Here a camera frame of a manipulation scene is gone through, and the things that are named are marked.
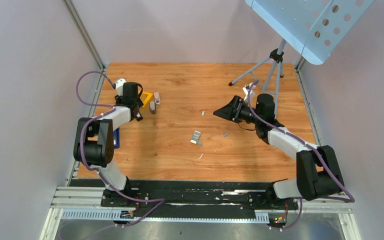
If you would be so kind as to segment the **pink stapler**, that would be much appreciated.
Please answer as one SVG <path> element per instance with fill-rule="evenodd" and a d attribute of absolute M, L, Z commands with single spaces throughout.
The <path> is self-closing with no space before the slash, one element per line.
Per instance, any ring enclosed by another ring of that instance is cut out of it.
<path fill-rule="evenodd" d="M 154 102 L 158 105 L 161 103 L 161 95 L 159 92 L 154 92 L 153 93 L 153 97 L 154 97 Z"/>

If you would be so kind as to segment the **grey white stapler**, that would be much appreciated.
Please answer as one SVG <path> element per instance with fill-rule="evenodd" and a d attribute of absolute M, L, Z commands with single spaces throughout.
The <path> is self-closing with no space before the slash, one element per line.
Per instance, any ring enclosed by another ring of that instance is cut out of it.
<path fill-rule="evenodd" d="M 155 103 L 155 101 L 151 101 L 151 102 L 149 103 L 149 109 L 150 109 L 150 112 L 151 112 L 152 114 L 156 114 L 157 109 L 156 109 L 156 103 Z"/>

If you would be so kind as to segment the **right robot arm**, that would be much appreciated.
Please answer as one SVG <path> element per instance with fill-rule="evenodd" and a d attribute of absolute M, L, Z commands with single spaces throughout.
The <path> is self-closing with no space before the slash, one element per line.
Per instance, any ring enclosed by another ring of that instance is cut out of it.
<path fill-rule="evenodd" d="M 213 115 L 234 123 L 254 124 L 259 139 L 288 155 L 296 163 L 296 177 L 272 182 L 265 191 L 266 204 L 278 209 L 286 199 L 312 201 L 342 192 L 344 182 L 335 151 L 329 145 L 318 146 L 293 135 L 275 116 L 274 98 L 259 94 L 255 107 L 249 107 L 238 95 Z"/>

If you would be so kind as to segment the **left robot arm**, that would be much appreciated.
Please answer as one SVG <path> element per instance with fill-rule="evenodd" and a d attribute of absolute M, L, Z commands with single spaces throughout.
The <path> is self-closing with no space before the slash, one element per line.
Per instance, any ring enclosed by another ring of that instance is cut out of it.
<path fill-rule="evenodd" d="M 140 108 L 144 105 L 141 96 L 143 87 L 137 82 L 123 78 L 115 84 L 116 105 L 108 113 L 78 120 L 73 147 L 73 157 L 90 171 L 98 173 L 105 188 L 114 193 L 120 206 L 129 206 L 133 201 L 130 180 L 113 161 L 115 153 L 114 132 L 133 120 L 143 119 Z"/>

